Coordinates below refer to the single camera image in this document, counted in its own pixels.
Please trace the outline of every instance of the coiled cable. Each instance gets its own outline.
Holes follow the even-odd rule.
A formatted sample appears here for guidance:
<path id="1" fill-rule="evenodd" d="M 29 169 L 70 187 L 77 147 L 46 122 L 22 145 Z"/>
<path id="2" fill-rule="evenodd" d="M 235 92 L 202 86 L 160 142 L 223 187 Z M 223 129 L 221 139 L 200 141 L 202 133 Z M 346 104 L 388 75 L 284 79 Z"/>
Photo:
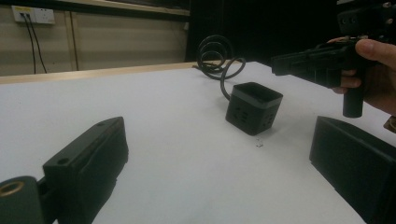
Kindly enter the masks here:
<path id="1" fill-rule="evenodd" d="M 234 62 L 240 62 L 241 66 L 236 72 L 227 76 L 227 72 Z M 197 69 L 201 70 L 207 77 L 220 81 L 221 92 L 225 98 L 230 100 L 230 95 L 224 87 L 224 81 L 237 76 L 246 65 L 244 58 L 234 57 L 231 42 L 222 35 L 211 35 L 205 38 L 197 50 L 197 63 Z"/>

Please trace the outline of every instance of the cable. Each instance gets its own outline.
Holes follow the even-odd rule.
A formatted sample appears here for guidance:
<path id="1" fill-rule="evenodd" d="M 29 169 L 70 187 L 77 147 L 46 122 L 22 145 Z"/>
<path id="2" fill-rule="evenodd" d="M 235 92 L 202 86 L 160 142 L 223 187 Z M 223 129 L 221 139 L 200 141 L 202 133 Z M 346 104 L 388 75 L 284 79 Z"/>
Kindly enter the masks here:
<path id="1" fill-rule="evenodd" d="M 223 67 L 229 54 L 231 60 Z M 207 61 L 218 61 L 219 63 L 207 63 Z M 236 72 L 227 76 L 227 72 L 234 62 L 240 62 L 241 66 Z M 221 92 L 225 98 L 230 100 L 230 95 L 224 87 L 224 81 L 225 79 L 237 76 L 246 65 L 246 60 L 244 58 L 233 56 L 233 46 L 231 42 L 222 35 L 211 35 L 205 38 L 197 50 L 197 63 L 198 67 L 194 66 L 195 68 L 201 70 L 207 77 L 220 81 Z"/>
<path id="2" fill-rule="evenodd" d="M 26 17 L 24 13 L 21 13 L 21 16 L 25 20 L 27 31 L 29 32 L 30 43 L 32 44 L 32 53 L 33 53 L 33 65 L 34 65 L 34 72 L 35 72 L 35 45 L 33 44 L 32 34 L 30 33 L 29 24 L 27 23 Z"/>
<path id="3" fill-rule="evenodd" d="M 33 23 L 32 23 L 32 20 L 30 19 L 29 14 L 27 14 L 27 19 L 29 19 L 30 26 L 32 27 L 33 35 L 35 36 L 35 42 L 37 43 L 37 48 L 38 48 L 38 56 L 40 56 L 40 61 L 41 61 L 41 64 L 43 65 L 44 72 L 47 73 L 46 66 L 44 65 L 43 58 L 41 57 L 40 44 L 38 43 L 37 35 L 35 35 L 35 28 L 33 27 Z"/>

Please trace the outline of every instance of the wall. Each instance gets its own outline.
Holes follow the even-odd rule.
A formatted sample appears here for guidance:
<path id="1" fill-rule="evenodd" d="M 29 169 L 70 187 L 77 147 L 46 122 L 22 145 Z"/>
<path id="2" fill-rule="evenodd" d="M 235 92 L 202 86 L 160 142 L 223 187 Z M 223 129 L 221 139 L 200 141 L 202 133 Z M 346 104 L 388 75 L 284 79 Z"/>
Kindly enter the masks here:
<path id="1" fill-rule="evenodd" d="M 34 24 L 49 73 L 184 61 L 184 22 L 68 11 L 54 15 L 54 25 Z M 44 73 L 35 57 L 37 73 Z M 0 6 L 0 76 L 33 73 L 26 26 L 14 21 L 11 7 Z"/>

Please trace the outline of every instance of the wall outlet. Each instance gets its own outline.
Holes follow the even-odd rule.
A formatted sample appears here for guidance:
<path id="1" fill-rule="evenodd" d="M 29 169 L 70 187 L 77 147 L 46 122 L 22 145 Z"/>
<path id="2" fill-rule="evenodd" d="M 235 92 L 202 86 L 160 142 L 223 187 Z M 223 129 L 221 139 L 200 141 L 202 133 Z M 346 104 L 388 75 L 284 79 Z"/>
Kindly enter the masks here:
<path id="1" fill-rule="evenodd" d="M 37 23 L 55 24 L 55 18 L 53 16 L 52 9 L 46 8 L 34 8 L 35 21 Z"/>
<path id="2" fill-rule="evenodd" d="M 55 24 L 52 9 L 12 6 L 12 11 L 14 13 L 14 19 L 17 22 L 25 22 L 22 16 L 23 14 L 28 22 L 27 15 L 30 16 L 31 22 L 34 23 Z"/>
<path id="3" fill-rule="evenodd" d="M 25 15 L 26 20 L 29 22 L 27 15 L 30 16 L 30 20 L 35 22 L 35 11 L 32 7 L 18 7 L 12 6 L 12 11 L 14 12 L 14 19 L 15 21 L 25 22 L 22 14 Z"/>

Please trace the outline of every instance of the dark background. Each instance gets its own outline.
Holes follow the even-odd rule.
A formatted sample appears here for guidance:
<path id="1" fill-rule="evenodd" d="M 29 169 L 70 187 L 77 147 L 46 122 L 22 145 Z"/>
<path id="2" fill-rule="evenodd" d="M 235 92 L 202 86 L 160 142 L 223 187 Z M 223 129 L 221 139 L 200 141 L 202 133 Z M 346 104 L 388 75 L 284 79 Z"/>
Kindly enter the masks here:
<path id="1" fill-rule="evenodd" d="M 205 37 L 224 35 L 236 56 L 270 65 L 340 36 L 336 14 L 336 0 L 191 0 L 186 62 Z"/>

